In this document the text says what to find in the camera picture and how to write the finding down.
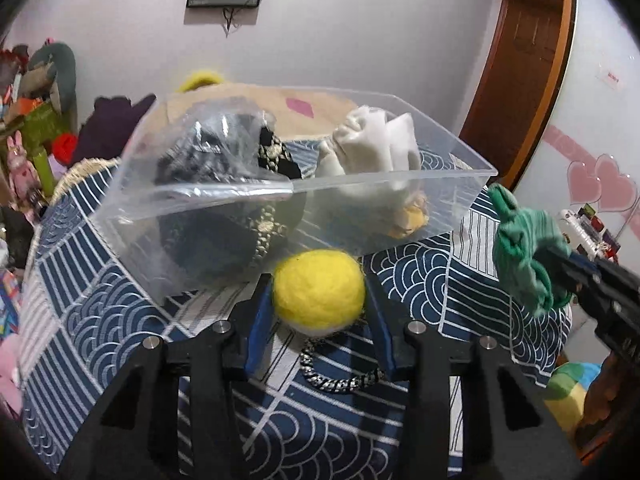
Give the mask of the orange gloved right hand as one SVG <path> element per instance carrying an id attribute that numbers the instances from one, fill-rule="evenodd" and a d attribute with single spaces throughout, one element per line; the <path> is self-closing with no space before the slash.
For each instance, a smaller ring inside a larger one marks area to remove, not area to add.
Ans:
<path id="1" fill-rule="evenodd" d="M 634 370 L 611 352 L 588 388 L 582 419 L 574 430 L 574 448 L 584 465 L 593 462 L 622 430 L 638 392 Z"/>

